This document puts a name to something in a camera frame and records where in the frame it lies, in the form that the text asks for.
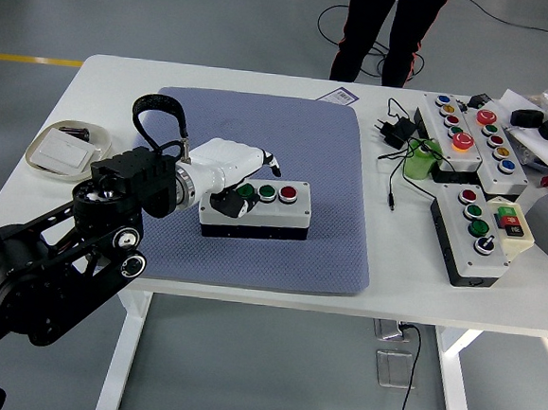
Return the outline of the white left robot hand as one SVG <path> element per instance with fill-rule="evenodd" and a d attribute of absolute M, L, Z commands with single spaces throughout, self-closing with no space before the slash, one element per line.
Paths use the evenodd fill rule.
<path fill-rule="evenodd" d="M 191 208 L 208 196 L 214 210 L 240 218 L 253 209 L 257 199 L 240 197 L 236 188 L 264 166 L 270 167 L 275 177 L 281 175 L 272 153 L 215 137 L 178 161 L 176 204 L 181 209 Z"/>

